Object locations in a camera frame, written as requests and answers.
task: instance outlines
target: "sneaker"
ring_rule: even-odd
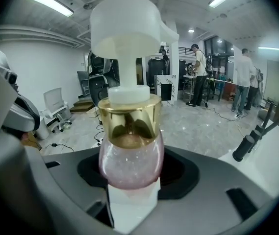
[[[196,107],[196,104],[192,104],[191,102],[187,102],[186,105]]]

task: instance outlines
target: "man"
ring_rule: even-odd
[[[163,50],[161,51],[161,53],[162,53],[164,62],[168,61],[169,58],[168,58],[168,56],[167,56],[167,54],[166,54],[166,51],[163,49]]]
[[[257,69],[257,81],[258,81],[258,90],[256,96],[253,100],[253,106],[258,107],[262,101],[262,92],[263,92],[263,73],[260,69]]]
[[[186,105],[196,107],[201,105],[203,98],[203,85],[205,80],[207,79],[206,72],[206,56],[199,49],[197,44],[193,44],[190,48],[196,55],[196,64],[193,66],[193,71],[197,72],[196,84],[194,88],[194,96],[190,102],[187,102]]]
[[[251,110],[253,99],[255,98],[255,96],[258,92],[258,79],[257,79],[258,70],[255,66],[254,66],[253,71],[254,71],[253,72],[254,77],[251,80],[251,85],[250,85],[249,91],[248,91],[247,104],[244,107],[244,109],[247,111]]]
[[[252,60],[249,58],[248,50],[246,48],[242,49],[242,54],[243,55],[237,61],[235,61],[235,70],[237,71],[237,86],[236,96],[232,105],[232,111],[235,112],[238,99],[241,97],[241,102],[237,112],[239,116],[243,115],[248,89],[251,80],[254,78],[254,67]]]

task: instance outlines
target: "staircase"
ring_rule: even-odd
[[[80,100],[74,103],[74,107],[70,108],[70,112],[88,112],[90,109],[94,107],[94,103],[91,99]]]

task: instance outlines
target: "cable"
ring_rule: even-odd
[[[90,117],[90,118],[98,118],[99,124],[102,125],[102,121],[100,121],[100,119],[99,119],[99,114],[97,113],[97,109],[96,109],[96,116],[95,117]]]
[[[218,114],[220,118],[224,118],[224,119],[226,119],[226,120],[228,120],[228,121],[230,121],[230,122],[232,122],[232,121],[239,121],[239,120],[240,120],[239,118],[237,118],[237,119],[228,119],[228,118],[226,118],[226,117],[223,117],[223,116],[220,115],[220,113],[216,112],[216,108],[211,108],[211,109],[208,109],[208,108],[207,108],[207,110],[214,110],[214,112],[215,112],[216,114]]]
[[[41,149],[46,149],[46,148],[48,148],[50,145],[51,145],[52,147],[56,147],[56,146],[58,146],[58,145],[62,145],[62,146],[65,146],[65,147],[71,149],[73,152],[75,152],[72,148],[70,148],[70,147],[68,147],[68,146],[66,146],[66,145],[64,145],[64,144],[62,144],[62,143],[50,143],[50,144],[48,144],[46,147],[41,147]]]
[[[99,140],[99,139],[96,139],[96,136],[97,136],[99,133],[101,133],[101,132],[104,132],[104,131],[100,131],[100,132],[98,132],[97,134],[95,134],[95,136],[94,136],[94,139],[95,139],[97,142],[100,142],[100,140]]]
[[[102,127],[102,128],[98,128],[99,126],[102,126],[102,124],[98,124],[98,125],[96,126],[96,129],[97,129],[97,130],[102,130],[103,127]]]
[[[112,68],[113,76],[114,76],[115,80],[118,81],[118,82],[120,82],[120,81],[115,77],[115,72],[114,72],[114,69],[113,69],[113,66],[112,66],[113,61],[114,61],[114,59],[112,59],[110,67]]]
[[[236,126],[237,126],[237,130],[239,131],[239,133],[244,137],[245,135],[243,135],[243,133],[240,130],[241,127],[239,125],[236,125]]]

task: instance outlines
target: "gold bottle cap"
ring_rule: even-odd
[[[136,104],[112,104],[104,98],[98,108],[107,138],[115,146],[140,148],[159,135],[161,98],[157,95]]]

